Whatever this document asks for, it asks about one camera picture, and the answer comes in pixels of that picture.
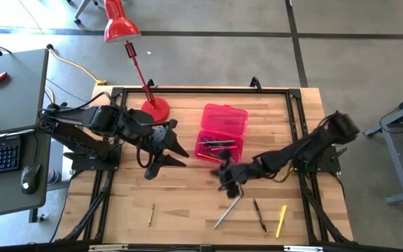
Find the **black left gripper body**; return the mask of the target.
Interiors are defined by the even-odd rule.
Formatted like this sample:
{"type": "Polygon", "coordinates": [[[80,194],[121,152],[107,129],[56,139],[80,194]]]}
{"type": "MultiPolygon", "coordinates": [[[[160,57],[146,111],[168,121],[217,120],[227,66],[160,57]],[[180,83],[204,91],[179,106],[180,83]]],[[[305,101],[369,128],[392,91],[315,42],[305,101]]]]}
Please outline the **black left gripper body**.
{"type": "Polygon", "coordinates": [[[169,121],[153,122],[153,117],[141,110],[129,109],[124,115],[124,140],[153,156],[168,148],[165,139],[169,121]]]}

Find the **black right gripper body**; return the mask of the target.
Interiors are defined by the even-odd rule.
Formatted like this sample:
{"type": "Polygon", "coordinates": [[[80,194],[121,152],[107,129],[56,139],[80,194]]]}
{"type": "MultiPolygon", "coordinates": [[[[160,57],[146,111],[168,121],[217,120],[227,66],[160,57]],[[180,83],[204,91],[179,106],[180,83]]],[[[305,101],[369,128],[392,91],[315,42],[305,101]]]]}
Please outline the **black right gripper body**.
{"type": "Polygon", "coordinates": [[[233,183],[245,184],[248,180],[260,177],[259,162],[230,164],[227,170],[231,176],[228,181],[233,183]]]}

